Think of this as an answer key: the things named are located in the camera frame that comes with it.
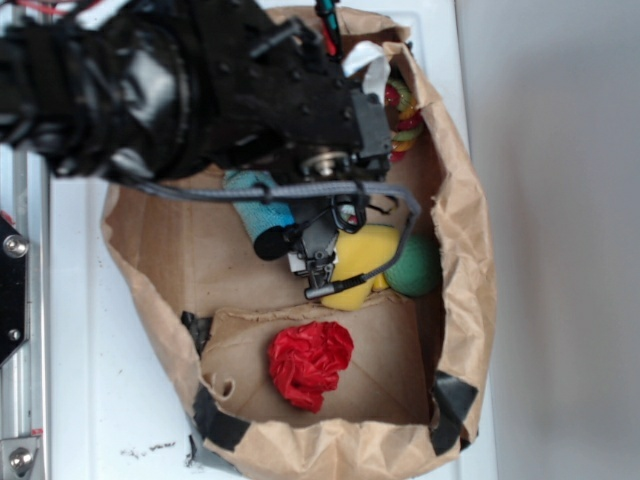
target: cardboard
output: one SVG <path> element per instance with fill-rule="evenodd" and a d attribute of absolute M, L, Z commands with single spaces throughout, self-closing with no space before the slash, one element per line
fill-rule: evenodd
<path fill-rule="evenodd" d="M 311 9 L 271 14 L 317 25 Z M 482 188 L 440 96 L 402 43 L 408 30 L 351 9 L 339 19 L 347 48 L 361 39 L 383 44 L 422 107 L 428 132 L 394 164 L 389 181 L 407 185 L 423 205 L 417 231 L 440 242 L 441 289 L 416 300 L 381 292 L 360 311 L 330 311 L 305 301 L 306 282 L 286 260 L 254 255 L 231 205 L 171 202 L 114 186 L 105 206 L 109 250 L 185 411 L 194 416 L 194 399 L 206 389 L 214 414 L 242 419 L 232 446 L 211 439 L 205 446 L 255 479 L 409 478 L 456 458 L 478 432 L 496 304 Z M 221 176 L 212 167 L 177 184 L 219 188 Z M 370 220 L 404 218 L 400 209 Z M 214 317 L 202 359 L 180 323 L 185 310 Z M 270 338 L 313 320 L 338 321 L 356 344 L 317 415 L 288 405 L 265 377 Z"/>

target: yellow sponge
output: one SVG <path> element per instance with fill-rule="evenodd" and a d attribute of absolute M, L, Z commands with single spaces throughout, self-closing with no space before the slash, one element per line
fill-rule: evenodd
<path fill-rule="evenodd" d="M 346 280 L 379 267 L 393 257 L 399 241 L 400 232 L 385 225 L 365 225 L 355 234 L 340 232 L 336 243 L 338 263 L 333 270 L 331 281 Z M 357 310 L 371 293 L 374 282 L 376 291 L 386 288 L 384 278 L 380 280 L 378 277 L 357 287 L 324 297 L 322 304 L 337 310 Z"/>

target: green ball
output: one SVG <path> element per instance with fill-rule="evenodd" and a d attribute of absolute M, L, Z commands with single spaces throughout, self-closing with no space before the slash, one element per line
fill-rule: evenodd
<path fill-rule="evenodd" d="M 412 235 L 398 262 L 384 272 L 391 288 L 407 297 L 419 297 L 442 281 L 440 246 L 432 239 Z"/>

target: crumpled paper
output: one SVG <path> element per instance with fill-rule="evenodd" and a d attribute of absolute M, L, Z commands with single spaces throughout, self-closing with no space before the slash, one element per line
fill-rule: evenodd
<path fill-rule="evenodd" d="M 324 392 L 338 388 L 339 372 L 349 366 L 353 340 L 336 322 L 289 327 L 269 345 L 269 375 L 294 407 L 318 413 Z"/>

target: metal frame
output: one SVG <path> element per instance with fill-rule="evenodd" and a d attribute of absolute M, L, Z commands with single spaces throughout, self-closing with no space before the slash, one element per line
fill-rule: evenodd
<path fill-rule="evenodd" d="M 0 23 L 11 20 L 0 14 Z M 49 471 L 49 175 L 39 157 L 0 147 L 0 209 L 29 243 L 25 341 L 0 368 L 0 472 L 41 480 Z"/>

